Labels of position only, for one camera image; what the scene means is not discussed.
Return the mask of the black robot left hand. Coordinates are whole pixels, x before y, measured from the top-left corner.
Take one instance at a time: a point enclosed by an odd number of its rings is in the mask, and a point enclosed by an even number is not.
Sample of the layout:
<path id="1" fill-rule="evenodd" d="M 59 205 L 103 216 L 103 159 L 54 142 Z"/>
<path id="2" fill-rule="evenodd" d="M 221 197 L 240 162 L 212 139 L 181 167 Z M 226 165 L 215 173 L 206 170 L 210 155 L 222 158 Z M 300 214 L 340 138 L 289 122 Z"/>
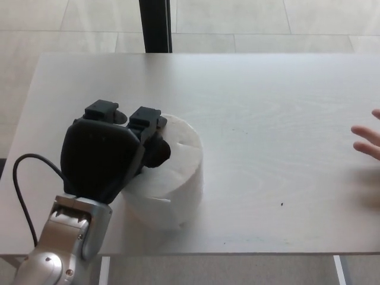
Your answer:
<path id="1" fill-rule="evenodd" d="M 160 110 L 141 106 L 126 116 L 118 107 L 97 100 L 68 128 L 61 151 L 65 193 L 110 204 L 143 168 L 170 158 Z"/>

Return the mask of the bare person hand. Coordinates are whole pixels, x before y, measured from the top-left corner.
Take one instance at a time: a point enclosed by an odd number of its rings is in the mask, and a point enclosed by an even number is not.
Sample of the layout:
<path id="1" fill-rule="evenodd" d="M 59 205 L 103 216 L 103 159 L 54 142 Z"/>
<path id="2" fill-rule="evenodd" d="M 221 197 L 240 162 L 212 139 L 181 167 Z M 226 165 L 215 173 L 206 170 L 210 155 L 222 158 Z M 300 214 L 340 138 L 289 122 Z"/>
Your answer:
<path id="1" fill-rule="evenodd" d="M 379 162 L 379 131 L 363 125 L 353 125 L 351 132 L 366 140 L 355 141 L 353 148 Z M 379 211 L 379 167 L 373 169 L 360 169 L 357 172 L 357 181 L 363 186 L 368 186 L 370 191 L 362 194 L 360 202 L 366 208 Z"/>

